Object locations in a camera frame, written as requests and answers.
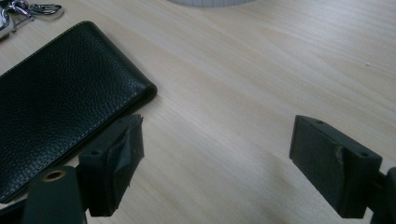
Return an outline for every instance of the metal keychain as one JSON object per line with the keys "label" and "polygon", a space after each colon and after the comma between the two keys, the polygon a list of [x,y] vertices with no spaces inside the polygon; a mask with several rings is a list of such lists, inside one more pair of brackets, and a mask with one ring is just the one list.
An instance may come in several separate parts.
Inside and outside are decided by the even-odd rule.
{"label": "metal keychain", "polygon": [[[17,31],[17,26],[36,16],[62,15],[62,6],[55,4],[29,4],[26,0],[0,0],[0,39]],[[14,17],[22,17],[18,22]]]}

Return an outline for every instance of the black leather wallet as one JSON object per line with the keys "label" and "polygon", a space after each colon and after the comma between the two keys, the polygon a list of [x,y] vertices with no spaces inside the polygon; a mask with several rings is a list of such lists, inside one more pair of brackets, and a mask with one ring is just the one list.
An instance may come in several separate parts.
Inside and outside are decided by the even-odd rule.
{"label": "black leather wallet", "polygon": [[120,113],[150,101],[150,82],[90,21],[0,76],[0,203],[76,155]]}

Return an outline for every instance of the screw hole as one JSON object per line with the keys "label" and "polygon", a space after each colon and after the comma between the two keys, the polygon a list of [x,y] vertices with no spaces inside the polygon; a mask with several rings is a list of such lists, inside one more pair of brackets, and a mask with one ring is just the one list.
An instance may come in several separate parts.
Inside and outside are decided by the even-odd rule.
{"label": "screw hole", "polygon": [[66,174],[63,170],[52,171],[49,174],[44,175],[45,182],[52,182],[62,178]]}
{"label": "screw hole", "polygon": [[91,155],[93,155],[93,156],[97,156],[97,155],[99,155],[99,154],[100,154],[100,152],[98,152],[98,151],[96,151],[96,150],[91,152]]}

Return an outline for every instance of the wood grain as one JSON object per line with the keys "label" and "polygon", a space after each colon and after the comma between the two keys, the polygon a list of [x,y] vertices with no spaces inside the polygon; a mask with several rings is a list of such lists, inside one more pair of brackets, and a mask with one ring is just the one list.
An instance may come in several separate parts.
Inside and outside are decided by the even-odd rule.
{"label": "wood grain", "polygon": [[369,223],[332,210],[290,139],[295,115],[322,119],[396,166],[394,1],[53,2],[59,20],[0,43],[0,74],[89,20],[159,88],[138,111],[146,158],[120,210],[89,223]]}

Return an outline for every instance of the wooden table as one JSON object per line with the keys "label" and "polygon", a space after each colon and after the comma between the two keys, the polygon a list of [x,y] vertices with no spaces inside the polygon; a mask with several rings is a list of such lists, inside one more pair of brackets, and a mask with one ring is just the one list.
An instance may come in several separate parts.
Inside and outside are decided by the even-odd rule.
{"label": "wooden table", "polygon": [[295,115],[322,119],[384,157],[382,172],[396,166],[394,1],[52,3],[59,20],[0,43],[0,74],[89,20],[159,88],[138,111],[146,158],[120,209],[89,223],[369,223],[332,210],[290,139]]}

